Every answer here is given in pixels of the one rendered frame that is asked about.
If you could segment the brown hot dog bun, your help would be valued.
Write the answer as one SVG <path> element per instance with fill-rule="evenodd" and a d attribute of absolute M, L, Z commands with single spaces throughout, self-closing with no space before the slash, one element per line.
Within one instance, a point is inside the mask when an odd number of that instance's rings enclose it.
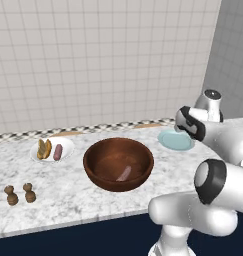
<path fill-rule="evenodd" d="M 37 158 L 39 160 L 47 159 L 50 156 L 51 150 L 52 150 L 51 141 L 49 139 L 47 139 L 46 141 L 43 141 L 42 139 L 40 139 L 38 141 Z"/>

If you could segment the brown wooden shaker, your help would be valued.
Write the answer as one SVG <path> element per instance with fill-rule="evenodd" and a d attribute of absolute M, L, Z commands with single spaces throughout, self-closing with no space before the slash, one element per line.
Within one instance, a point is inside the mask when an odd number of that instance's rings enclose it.
<path fill-rule="evenodd" d="M 23 190 L 25 191 L 25 199 L 28 203 L 33 203 L 36 200 L 36 194 L 32 190 L 31 183 L 25 183 L 23 185 Z"/>
<path fill-rule="evenodd" d="M 14 187 L 12 185 L 7 185 L 4 192 L 7 194 L 7 202 L 10 206 L 18 203 L 18 196 L 14 193 Z"/>

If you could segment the brown wooden bowl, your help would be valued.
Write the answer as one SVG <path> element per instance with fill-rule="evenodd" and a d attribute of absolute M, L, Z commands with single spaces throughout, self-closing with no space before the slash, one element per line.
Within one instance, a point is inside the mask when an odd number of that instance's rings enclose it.
<path fill-rule="evenodd" d="M 154 166 L 151 151 L 129 138 L 103 139 L 90 146 L 83 165 L 89 179 L 111 192 L 126 192 L 142 185 Z"/>

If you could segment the white plate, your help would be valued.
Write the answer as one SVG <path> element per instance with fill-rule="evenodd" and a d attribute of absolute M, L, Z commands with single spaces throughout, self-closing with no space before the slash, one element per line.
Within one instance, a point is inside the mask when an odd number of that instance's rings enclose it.
<path fill-rule="evenodd" d="M 64 159 L 70 157 L 72 155 L 72 153 L 74 152 L 75 145 L 70 139 L 67 139 L 64 137 L 51 137 L 50 142 L 52 144 L 52 150 L 51 150 L 51 153 L 48 158 L 40 160 L 37 157 L 38 143 L 35 143 L 31 147 L 30 157 L 34 161 L 39 162 L 39 163 L 55 163 L 54 152 L 55 152 L 55 148 L 58 144 L 60 144 L 62 146 L 62 154 L 61 154 L 61 158 L 59 159 L 59 161 L 62 161 Z"/>

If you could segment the pink sausage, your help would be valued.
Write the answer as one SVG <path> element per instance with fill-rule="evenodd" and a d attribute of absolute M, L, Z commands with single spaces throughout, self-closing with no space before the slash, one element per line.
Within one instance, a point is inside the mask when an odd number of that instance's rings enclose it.
<path fill-rule="evenodd" d="M 54 155 L 53 155 L 53 159 L 55 161 L 59 161 L 61 159 L 62 151 L 63 151 L 62 145 L 57 144 L 56 147 L 55 147 Z"/>

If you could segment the navy counter cabinet front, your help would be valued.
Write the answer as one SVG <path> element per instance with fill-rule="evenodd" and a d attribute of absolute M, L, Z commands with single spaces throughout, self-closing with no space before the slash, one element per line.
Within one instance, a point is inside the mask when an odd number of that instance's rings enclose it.
<path fill-rule="evenodd" d="M 147 214 L 0 239 L 0 256 L 147 256 L 161 227 Z M 190 233 L 197 256 L 243 256 L 243 214 L 235 232 Z"/>

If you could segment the light blue plate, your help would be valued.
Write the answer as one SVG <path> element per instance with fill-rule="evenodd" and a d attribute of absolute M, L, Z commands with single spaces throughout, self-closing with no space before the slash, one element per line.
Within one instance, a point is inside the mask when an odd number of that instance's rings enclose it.
<path fill-rule="evenodd" d="M 161 131 L 158 135 L 158 141 L 165 148 L 174 151 L 187 151 L 195 145 L 186 132 L 176 132 L 175 130 Z"/>

